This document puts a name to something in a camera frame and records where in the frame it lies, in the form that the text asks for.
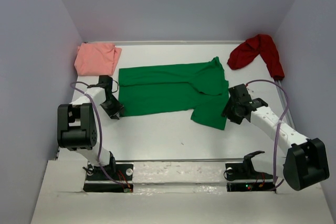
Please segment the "green t-shirt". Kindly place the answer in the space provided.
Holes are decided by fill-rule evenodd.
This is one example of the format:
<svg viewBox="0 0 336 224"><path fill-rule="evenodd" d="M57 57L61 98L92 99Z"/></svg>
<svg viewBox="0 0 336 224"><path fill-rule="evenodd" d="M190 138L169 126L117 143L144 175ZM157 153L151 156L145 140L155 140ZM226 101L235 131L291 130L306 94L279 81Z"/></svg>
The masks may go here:
<svg viewBox="0 0 336 224"><path fill-rule="evenodd" d="M218 57L201 63L121 68L122 116L192 110L195 123L224 130L229 83Z"/></svg>

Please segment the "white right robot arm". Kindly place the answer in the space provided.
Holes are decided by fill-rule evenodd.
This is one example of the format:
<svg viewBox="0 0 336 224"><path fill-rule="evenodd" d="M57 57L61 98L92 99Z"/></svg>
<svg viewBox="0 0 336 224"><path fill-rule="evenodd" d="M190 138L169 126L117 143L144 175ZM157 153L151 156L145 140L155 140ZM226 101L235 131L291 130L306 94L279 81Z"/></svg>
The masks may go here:
<svg viewBox="0 0 336 224"><path fill-rule="evenodd" d="M247 85L229 89L222 115L236 124L247 120L274 141L271 158L264 151L255 151L245 155L240 163L227 164L224 171L227 181L265 179L269 175L300 191L330 177L325 144L319 138L310 139L297 132L263 99L253 99Z"/></svg>

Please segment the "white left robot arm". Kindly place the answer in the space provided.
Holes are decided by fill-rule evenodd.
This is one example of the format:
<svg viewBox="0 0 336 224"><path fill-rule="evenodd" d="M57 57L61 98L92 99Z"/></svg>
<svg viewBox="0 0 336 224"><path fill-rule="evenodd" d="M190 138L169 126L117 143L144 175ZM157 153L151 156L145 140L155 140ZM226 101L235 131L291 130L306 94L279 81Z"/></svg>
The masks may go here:
<svg viewBox="0 0 336 224"><path fill-rule="evenodd" d="M102 123L98 107L110 119L119 119L124 106L114 96L112 77L99 76L96 84L73 82L71 88L80 97L57 109L57 143L60 148L82 155L104 179L118 183L113 177L117 165L111 151L103 147Z"/></svg>

